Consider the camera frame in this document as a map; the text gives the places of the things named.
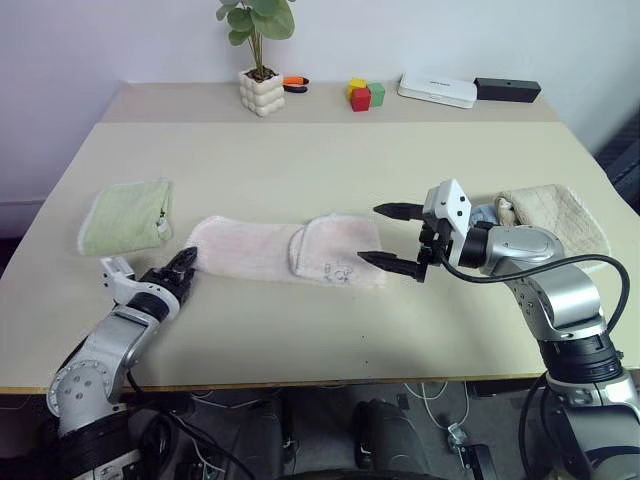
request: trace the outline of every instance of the beige table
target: beige table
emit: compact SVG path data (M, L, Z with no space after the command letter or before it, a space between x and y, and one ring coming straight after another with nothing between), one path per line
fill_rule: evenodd
M0 280L2 391L42 391L112 305L98 259L75 251L95 194L161 176L173 181L175 235L125 255L138 273L165 263L213 214L271 223L367 215L382 202L422 202L451 177L474 201L504 188L567 184L629 269L632 294L613 339L626 366L640 364L640 220L542 100L467 111L387 93L381 109L355 114L331 84L287 100L260 120L230 85L123 87ZM415 258L419 224L375 219L386 250ZM593 279L610 314L617 275L607 267ZM379 290L198 274L192 293L135 369L141 384L513 378L544 368L507 288L466 284L441 269L430 269L425 284L390 275Z

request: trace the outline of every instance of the black box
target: black box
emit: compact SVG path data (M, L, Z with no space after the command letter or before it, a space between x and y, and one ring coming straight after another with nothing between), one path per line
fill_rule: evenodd
M532 103L541 91L538 82L506 80L500 78L476 78L478 100Z

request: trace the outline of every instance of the white towel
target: white towel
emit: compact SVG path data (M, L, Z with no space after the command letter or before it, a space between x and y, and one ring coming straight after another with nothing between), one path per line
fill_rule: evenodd
M545 185L500 192L496 209L501 225L534 225L553 232L564 246L565 257L587 253L611 255L602 227L570 188ZM577 264L585 271L602 263Z
M308 225L274 225L210 217L193 230L195 268L212 275L322 285L384 286L386 272L358 251L380 250L372 219L328 215Z

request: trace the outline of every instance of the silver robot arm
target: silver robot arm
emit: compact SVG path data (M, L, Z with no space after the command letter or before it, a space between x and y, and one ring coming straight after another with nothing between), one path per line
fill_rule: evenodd
M59 477L141 474L140 454L129 442L126 405L120 403L122 385L160 324L178 315L196 255L195 247L182 250L140 281L122 257L102 259L104 286L116 306L64 362L47 393L49 410L60 418Z
M442 264L463 280L504 281L509 287L548 369L553 408L545 420L550 436L563 445L567 471L580 479L637 478L640 402L609 338L595 284L573 264L522 275L562 260L559 239L525 225L469 229L471 204L455 180L431 189L424 205L391 203L374 210L394 219L421 220L423 226L416 262L386 252L359 252L373 265L422 282L428 265ZM458 265L478 268L488 277L470 277Z

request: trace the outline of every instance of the white wall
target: white wall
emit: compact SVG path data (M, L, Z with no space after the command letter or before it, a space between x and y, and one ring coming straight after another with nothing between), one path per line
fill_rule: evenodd
M248 47L226 43L217 5L0 2L0 236L21 233L3 202L48 194L120 81L225 81L249 65ZM269 42L266 59L314 81L386 80L409 68L534 79L592 152L640 101L638 0L299 0L292 8L294 37Z

